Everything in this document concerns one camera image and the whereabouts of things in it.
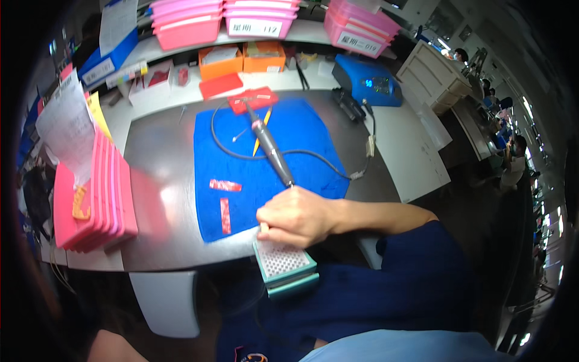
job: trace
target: orange box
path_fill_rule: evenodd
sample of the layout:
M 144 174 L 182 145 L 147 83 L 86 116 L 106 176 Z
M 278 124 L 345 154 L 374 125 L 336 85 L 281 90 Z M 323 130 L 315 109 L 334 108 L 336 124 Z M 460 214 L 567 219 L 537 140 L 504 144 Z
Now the orange box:
M 279 52 L 278 57 L 254 57 L 247 56 L 247 43 L 243 45 L 243 71 L 252 72 L 283 72 L 285 65 L 284 48 L 279 42 L 255 42 L 260 52 Z
M 237 45 L 222 45 L 222 47 L 237 47 Z M 213 48 L 215 47 L 212 46 L 199 50 L 199 71 L 201 72 L 202 80 L 207 81 L 209 79 L 217 78 L 218 76 L 226 75 L 229 73 L 243 72 L 243 55 L 239 49 L 237 50 L 237 54 L 233 59 L 227 59 L 203 65 L 203 58 L 205 58 L 205 56 L 209 54 Z

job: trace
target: white cabinet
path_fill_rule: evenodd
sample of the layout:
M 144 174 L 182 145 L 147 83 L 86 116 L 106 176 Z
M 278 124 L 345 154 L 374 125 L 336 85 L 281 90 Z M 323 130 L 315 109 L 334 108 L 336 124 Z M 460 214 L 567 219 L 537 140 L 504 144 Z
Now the white cabinet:
M 397 74 L 437 115 L 471 93 L 468 80 L 436 49 L 419 41 Z

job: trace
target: blue control unit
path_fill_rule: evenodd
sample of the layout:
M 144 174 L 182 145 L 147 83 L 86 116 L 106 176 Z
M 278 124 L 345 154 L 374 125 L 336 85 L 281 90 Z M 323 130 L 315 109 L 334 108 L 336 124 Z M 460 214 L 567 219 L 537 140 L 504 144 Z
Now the blue control unit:
M 332 74 L 342 88 L 351 92 L 352 98 L 360 105 L 364 98 L 370 105 L 391 107 L 402 105 L 400 85 L 381 64 L 338 54 Z

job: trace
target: stacked pink bins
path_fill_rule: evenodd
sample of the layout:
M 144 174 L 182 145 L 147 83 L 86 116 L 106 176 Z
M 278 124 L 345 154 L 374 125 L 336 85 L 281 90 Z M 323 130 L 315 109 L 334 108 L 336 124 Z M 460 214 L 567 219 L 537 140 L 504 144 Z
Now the stacked pink bins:
M 223 18 L 223 0 L 159 0 L 151 9 L 163 50 L 214 42 Z
M 225 0 L 225 20 L 230 36 L 285 39 L 298 17 L 299 0 Z
M 95 134 L 90 180 L 82 186 L 80 202 L 74 183 L 73 173 L 59 163 L 53 203 L 58 248 L 88 253 L 137 235 L 129 165 L 100 129 Z M 81 217 L 78 212 L 73 216 L 74 204 L 80 206 Z
M 332 0 L 324 28 L 332 45 L 378 58 L 401 27 L 381 11 L 373 14 L 347 0 Z

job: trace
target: yellow pencil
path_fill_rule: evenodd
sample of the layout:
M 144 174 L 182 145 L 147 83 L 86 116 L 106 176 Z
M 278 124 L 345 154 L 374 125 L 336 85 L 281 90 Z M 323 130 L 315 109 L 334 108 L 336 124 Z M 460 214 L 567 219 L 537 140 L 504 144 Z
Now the yellow pencil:
M 267 110 L 267 113 L 265 114 L 265 118 L 263 119 L 263 123 L 267 126 L 267 123 L 269 122 L 269 116 L 272 115 L 272 107 L 269 107 L 269 109 Z M 259 140 L 255 140 L 255 146 L 254 146 L 254 154 L 253 157 L 255 157 L 255 153 L 257 152 L 257 149 L 259 148 Z

